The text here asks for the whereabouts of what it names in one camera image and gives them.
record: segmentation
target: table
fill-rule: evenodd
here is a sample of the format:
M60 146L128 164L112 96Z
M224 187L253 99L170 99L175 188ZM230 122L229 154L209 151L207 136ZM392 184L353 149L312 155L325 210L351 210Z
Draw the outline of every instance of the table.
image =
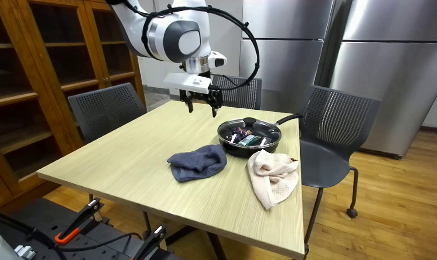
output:
M222 122L255 118L275 123L285 113L180 102L164 106L37 171L43 180L83 190L184 226L249 243L294 259L304 255L301 184L284 203L263 211L252 193L246 159L227 155L226 168L207 180L177 184L165 162L174 154L219 144ZM276 152L299 158L297 120L279 126Z

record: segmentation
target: wooden floor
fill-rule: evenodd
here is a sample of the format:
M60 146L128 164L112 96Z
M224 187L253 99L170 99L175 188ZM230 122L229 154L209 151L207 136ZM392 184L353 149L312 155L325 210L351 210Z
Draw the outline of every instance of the wooden floor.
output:
M437 260L437 133L421 132L400 161L356 154L351 165L360 171L356 206L359 217L348 220L344 214L350 200L350 177L325 190L311 235L308 259ZM315 191L302 188L302 196L307 222ZM46 198L72 210L79 210L87 201L85 194L67 188L59 188ZM139 210L106 200L103 203L103 216L118 230L144 230ZM177 229L170 223L165 227L170 232ZM220 242L227 259L285 259L226 239ZM213 259L203 233L184 237L170 250L181 259Z

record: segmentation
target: crumpled towel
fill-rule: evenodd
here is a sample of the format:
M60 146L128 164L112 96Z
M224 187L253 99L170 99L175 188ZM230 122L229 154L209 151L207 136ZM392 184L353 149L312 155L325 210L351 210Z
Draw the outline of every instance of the crumpled towel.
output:
M246 164L252 190L265 210L286 200L298 184L298 162L284 154L259 151Z
M227 161L220 145L209 145L194 152L175 154L167 162L177 183L188 183L216 175Z

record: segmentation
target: chair backrest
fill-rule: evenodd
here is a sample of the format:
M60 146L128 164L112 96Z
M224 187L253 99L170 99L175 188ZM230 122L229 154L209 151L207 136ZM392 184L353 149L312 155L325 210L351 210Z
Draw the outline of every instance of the chair backrest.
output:
M145 113L129 83L67 100L85 141L95 141Z
M366 141L377 109L376 100L311 87L299 132L304 139L354 152Z
M246 79L240 77L223 77L214 76L213 84L219 89L232 89L242 84ZM249 86L240 87L232 92L222 92L223 106L243 107L243 109L260 109L260 79L253 79Z

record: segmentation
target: wooden cabinet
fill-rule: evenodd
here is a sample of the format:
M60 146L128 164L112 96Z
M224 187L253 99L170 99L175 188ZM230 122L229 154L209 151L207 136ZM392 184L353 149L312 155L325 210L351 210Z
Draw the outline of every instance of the wooden cabinet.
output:
M144 103L135 55L103 2L0 0L0 204L80 146L67 96L126 81Z

